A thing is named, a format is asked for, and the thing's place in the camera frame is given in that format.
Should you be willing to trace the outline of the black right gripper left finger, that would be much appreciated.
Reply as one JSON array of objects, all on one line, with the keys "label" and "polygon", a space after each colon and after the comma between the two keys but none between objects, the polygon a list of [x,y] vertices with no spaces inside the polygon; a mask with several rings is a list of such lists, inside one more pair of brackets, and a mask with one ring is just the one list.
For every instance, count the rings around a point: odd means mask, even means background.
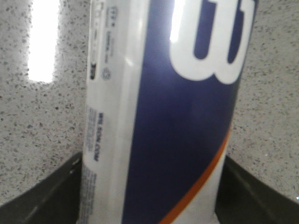
[{"label": "black right gripper left finger", "polygon": [[2,224],[75,224],[79,215],[82,154],[69,158],[36,186],[0,207]]}]

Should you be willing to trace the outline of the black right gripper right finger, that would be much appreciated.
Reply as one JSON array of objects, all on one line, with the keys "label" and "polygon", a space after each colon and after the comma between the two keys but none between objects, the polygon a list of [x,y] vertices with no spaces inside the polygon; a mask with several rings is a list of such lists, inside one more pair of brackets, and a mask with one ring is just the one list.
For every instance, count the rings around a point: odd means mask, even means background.
[{"label": "black right gripper right finger", "polygon": [[216,215],[221,224],[297,224],[299,205],[226,157]]}]

